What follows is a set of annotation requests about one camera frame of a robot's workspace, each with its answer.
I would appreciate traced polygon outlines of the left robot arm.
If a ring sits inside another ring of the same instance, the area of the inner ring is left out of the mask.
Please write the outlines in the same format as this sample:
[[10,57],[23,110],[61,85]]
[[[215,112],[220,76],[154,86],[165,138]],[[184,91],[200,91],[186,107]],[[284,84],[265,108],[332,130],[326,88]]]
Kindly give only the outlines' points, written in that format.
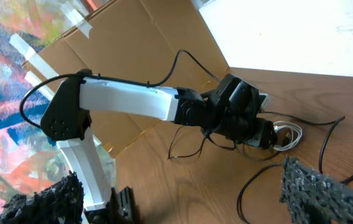
[[92,110],[152,117],[200,127],[205,140],[213,133],[234,145],[268,149],[277,142],[273,123],[259,117],[269,97],[235,75],[199,93],[163,83],[138,83],[94,75],[90,70],[62,75],[40,128],[55,141],[85,191],[83,209],[90,223],[133,223],[134,213],[120,213],[118,194],[110,187],[93,142]]

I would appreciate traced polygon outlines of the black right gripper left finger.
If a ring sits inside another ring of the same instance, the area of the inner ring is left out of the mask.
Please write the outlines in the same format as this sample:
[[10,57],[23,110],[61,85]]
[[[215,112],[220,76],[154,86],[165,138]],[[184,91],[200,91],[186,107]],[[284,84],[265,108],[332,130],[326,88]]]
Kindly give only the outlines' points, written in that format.
[[0,214],[1,224],[81,223],[84,191],[76,172],[33,196],[15,194]]

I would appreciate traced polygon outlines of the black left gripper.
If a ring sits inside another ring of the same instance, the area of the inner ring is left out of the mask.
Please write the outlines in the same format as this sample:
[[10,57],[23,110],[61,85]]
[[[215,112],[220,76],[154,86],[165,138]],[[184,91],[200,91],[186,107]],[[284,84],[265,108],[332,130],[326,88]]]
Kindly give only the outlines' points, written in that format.
[[273,147],[278,140],[273,122],[264,118],[257,118],[254,122],[253,132],[241,144],[257,147],[260,149],[269,149]]

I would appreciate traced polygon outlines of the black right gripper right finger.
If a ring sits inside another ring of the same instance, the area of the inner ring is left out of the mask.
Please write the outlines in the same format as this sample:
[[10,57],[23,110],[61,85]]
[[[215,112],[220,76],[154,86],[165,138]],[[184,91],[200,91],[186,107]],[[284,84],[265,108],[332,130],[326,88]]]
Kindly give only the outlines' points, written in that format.
[[292,223],[353,224],[353,189],[302,165],[295,157],[283,161],[280,202]]

